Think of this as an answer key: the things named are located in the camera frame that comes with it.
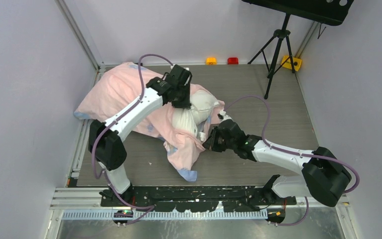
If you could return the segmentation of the black tripod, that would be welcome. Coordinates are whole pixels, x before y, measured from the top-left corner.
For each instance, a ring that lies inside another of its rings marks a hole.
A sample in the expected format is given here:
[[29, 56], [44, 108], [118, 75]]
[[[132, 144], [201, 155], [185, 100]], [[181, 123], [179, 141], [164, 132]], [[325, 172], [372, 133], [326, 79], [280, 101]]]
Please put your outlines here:
[[[264, 94], [264, 99], [268, 99], [268, 97], [269, 97], [269, 92], [270, 92], [270, 88], [272, 85], [272, 80], [273, 80], [274, 75], [277, 73], [277, 71], [279, 69], [283, 68], [280, 65], [278, 65], [278, 60], [279, 60], [280, 50], [281, 50], [281, 47], [282, 47], [282, 44], [284, 41], [286, 42], [286, 45], [287, 45], [288, 55], [291, 58], [293, 57], [291, 44], [290, 44], [290, 37], [289, 37], [291, 32], [287, 29], [290, 17], [291, 17], [291, 14], [289, 14], [289, 13], [285, 14], [285, 18], [284, 18], [282, 27], [280, 29], [276, 29], [274, 31], [272, 37], [267, 41], [267, 43], [248, 62], [248, 64], [250, 65], [260, 54], [262, 54], [262, 56], [263, 56], [264, 63], [265, 63], [266, 68], [267, 68], [267, 78], [268, 78], [268, 84], [267, 84], [267, 89], [266, 89], [265, 94]], [[267, 58], [266, 58], [266, 54], [265, 54], [265, 50], [269, 45], [271, 45], [271, 43], [274, 40], [277, 40], [276, 47], [275, 47], [275, 50], [273, 53], [272, 60], [270, 63], [268, 63]]]

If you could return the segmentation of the white pillow care label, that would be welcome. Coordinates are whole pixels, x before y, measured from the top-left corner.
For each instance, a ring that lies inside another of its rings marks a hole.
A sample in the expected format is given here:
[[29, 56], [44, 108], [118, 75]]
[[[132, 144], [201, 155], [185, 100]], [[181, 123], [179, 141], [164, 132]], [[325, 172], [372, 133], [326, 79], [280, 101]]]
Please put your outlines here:
[[197, 132], [197, 138], [198, 138], [200, 141], [204, 142], [204, 141], [207, 140], [207, 135], [206, 135], [206, 133], [205, 133], [204, 131], [198, 131], [198, 132]]

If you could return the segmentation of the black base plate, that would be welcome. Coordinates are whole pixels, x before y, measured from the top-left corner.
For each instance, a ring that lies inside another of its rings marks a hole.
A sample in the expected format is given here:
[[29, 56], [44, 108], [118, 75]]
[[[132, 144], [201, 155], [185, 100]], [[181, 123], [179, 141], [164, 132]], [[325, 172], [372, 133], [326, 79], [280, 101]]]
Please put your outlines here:
[[131, 186], [118, 198], [112, 189], [99, 192], [102, 207], [131, 204], [145, 212], [257, 212], [268, 206], [296, 205], [295, 197], [279, 198], [262, 186]]

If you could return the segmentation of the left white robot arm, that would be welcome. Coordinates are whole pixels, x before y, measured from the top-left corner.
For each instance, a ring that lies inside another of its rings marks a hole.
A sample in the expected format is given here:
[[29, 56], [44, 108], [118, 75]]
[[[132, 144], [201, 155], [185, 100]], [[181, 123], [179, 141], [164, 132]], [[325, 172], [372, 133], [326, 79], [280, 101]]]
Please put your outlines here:
[[173, 65], [162, 77], [141, 83], [141, 93], [123, 110], [105, 122], [92, 122], [89, 135], [92, 162], [102, 167], [102, 174], [114, 191], [113, 199], [120, 206], [127, 206], [132, 200], [131, 182], [124, 167], [125, 139], [147, 116], [168, 103], [183, 109], [190, 107], [191, 80], [188, 68]]

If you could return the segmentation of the red block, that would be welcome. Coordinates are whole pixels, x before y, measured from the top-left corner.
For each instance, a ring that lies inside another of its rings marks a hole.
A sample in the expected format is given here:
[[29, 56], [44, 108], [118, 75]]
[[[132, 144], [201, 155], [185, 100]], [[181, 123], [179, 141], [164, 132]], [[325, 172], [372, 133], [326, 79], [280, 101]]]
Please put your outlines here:
[[238, 57], [230, 57], [227, 59], [227, 64], [228, 65], [238, 65], [239, 64], [239, 59]]

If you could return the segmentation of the orange block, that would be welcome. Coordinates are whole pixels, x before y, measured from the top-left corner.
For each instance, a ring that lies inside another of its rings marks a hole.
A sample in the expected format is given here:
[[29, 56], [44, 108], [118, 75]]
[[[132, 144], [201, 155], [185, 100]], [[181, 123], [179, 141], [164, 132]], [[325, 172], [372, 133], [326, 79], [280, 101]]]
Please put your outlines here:
[[217, 65], [217, 59], [215, 57], [208, 57], [205, 61], [206, 65]]

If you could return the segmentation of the yellow block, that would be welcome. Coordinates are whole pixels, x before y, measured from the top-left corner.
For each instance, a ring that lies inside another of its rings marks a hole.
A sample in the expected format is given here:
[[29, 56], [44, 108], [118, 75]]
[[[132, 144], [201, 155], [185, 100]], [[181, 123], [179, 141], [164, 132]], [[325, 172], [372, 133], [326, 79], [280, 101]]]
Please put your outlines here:
[[301, 59], [295, 58], [295, 57], [291, 58], [289, 55], [284, 55], [280, 63], [281, 67], [294, 70], [296, 72], [299, 71], [301, 65], [302, 65]]

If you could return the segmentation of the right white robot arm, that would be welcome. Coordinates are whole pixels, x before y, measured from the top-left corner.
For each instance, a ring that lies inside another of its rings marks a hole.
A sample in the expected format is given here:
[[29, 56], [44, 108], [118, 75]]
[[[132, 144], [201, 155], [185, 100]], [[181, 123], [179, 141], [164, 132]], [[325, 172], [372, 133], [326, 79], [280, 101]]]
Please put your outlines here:
[[261, 136], [244, 133], [231, 119], [213, 126], [203, 147], [214, 152], [232, 150], [242, 159], [274, 164], [296, 173], [292, 177], [274, 175], [268, 181], [264, 199], [273, 205], [295, 196], [312, 197], [334, 207], [353, 176], [349, 167], [324, 147], [312, 151], [276, 145]]

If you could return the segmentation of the black overhead panel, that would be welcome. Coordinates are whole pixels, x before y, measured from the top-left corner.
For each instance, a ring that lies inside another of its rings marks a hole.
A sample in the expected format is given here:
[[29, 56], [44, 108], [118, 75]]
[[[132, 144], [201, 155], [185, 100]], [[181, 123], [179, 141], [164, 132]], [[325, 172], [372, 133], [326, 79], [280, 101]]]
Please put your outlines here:
[[243, 0], [329, 26], [338, 26], [348, 15], [353, 0]]

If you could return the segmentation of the white pillow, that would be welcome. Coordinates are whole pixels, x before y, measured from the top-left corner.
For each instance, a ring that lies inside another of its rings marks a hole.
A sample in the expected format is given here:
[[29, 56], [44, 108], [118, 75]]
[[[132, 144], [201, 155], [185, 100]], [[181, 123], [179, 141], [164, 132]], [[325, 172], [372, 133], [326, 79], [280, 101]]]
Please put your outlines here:
[[190, 133], [196, 138], [204, 138], [204, 126], [215, 107], [220, 106], [219, 101], [209, 92], [197, 90], [190, 96], [190, 109], [174, 108], [172, 125], [175, 129]]

